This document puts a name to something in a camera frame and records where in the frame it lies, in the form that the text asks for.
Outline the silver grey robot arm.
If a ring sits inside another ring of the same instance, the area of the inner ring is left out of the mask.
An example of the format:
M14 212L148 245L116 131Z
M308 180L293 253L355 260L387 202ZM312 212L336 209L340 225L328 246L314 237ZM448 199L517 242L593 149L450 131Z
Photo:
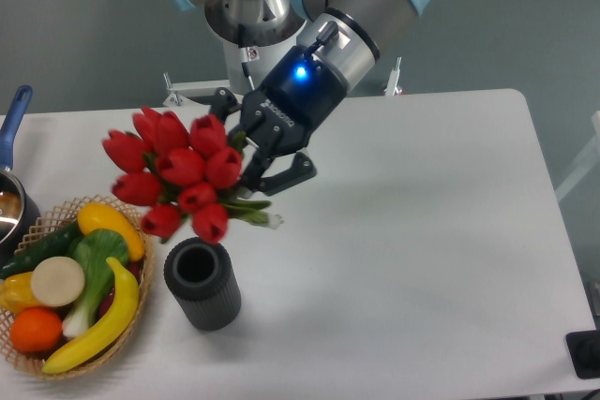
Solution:
M173 0L201 7L227 58L241 101L212 98L212 112L239 114L255 148L236 188L247 199L312 178L312 133L367 75L431 0Z

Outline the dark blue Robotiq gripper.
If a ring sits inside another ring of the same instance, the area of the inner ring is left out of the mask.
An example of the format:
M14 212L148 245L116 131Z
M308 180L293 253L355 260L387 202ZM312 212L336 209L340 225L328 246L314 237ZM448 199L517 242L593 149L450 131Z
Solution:
M347 88L323 62L306 56L306 50L292 47L242 103L224 87L210 97L209 113L224 126L231 115L241 113L237 128L260 149L241 176L242 196L272 196L316 176L307 152L297 150L308 145L311 134L346 97ZM264 177L276 156L293 152L288 169Z

